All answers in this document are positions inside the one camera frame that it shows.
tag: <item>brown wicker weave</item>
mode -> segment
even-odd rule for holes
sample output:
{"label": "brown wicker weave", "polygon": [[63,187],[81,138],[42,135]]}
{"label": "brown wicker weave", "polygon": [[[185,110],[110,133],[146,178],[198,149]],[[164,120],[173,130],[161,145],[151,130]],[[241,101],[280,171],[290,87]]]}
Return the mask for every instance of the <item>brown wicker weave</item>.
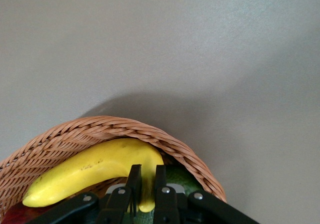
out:
{"label": "brown wicker weave", "polygon": [[[0,162],[0,223],[8,208],[22,200],[29,185],[40,174],[94,144],[121,137],[138,138],[159,148],[165,164],[181,163],[206,191],[226,201],[222,186],[183,142],[136,120],[96,116],[55,126]],[[112,179],[88,189],[103,193],[111,184],[123,181],[124,178]]]}

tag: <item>gray surface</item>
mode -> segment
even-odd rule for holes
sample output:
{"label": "gray surface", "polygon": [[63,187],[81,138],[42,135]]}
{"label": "gray surface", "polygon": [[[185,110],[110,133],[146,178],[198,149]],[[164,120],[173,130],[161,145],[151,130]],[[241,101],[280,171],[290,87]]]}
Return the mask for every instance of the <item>gray surface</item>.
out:
{"label": "gray surface", "polygon": [[0,157],[61,122],[186,142],[257,221],[320,220],[320,0],[0,0]]}

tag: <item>screw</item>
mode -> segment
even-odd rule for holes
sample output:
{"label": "screw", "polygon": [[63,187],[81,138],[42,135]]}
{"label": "screw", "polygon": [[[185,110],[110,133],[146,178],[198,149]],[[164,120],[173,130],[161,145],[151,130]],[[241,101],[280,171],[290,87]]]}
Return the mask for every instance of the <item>screw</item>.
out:
{"label": "screw", "polygon": [[92,199],[91,196],[85,196],[85,197],[83,198],[83,201],[84,201],[84,202],[88,202],[88,201],[90,201],[91,199]]}
{"label": "screw", "polygon": [[119,189],[118,191],[118,194],[125,194],[125,193],[126,193],[125,189]]}
{"label": "screw", "polygon": [[162,188],[162,192],[163,193],[169,193],[170,192],[170,188],[164,187],[164,188]]}
{"label": "screw", "polygon": [[204,198],[201,193],[195,193],[193,197],[197,200],[202,200],[202,198]]}

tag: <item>green fruit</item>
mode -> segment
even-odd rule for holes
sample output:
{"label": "green fruit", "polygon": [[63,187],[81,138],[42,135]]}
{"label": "green fruit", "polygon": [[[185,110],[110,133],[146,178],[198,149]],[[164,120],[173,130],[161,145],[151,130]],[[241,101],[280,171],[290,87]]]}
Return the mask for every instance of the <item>green fruit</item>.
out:
{"label": "green fruit", "polygon": [[[183,186],[186,196],[203,189],[195,177],[183,166],[166,166],[166,182]],[[134,224],[152,224],[154,211],[153,209],[149,213],[137,212]]]}

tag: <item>woven basket rim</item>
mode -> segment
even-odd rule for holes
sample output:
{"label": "woven basket rim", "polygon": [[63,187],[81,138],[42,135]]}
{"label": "woven basket rim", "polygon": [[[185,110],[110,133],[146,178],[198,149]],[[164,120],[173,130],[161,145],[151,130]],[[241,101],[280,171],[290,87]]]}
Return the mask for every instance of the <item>woven basket rim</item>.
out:
{"label": "woven basket rim", "polygon": [[8,208],[22,200],[29,185],[41,173],[92,145],[122,137],[138,138],[162,150],[164,156],[184,165],[204,190],[226,202],[221,184],[185,143],[137,120],[92,116],[56,125],[0,162],[0,223]]}

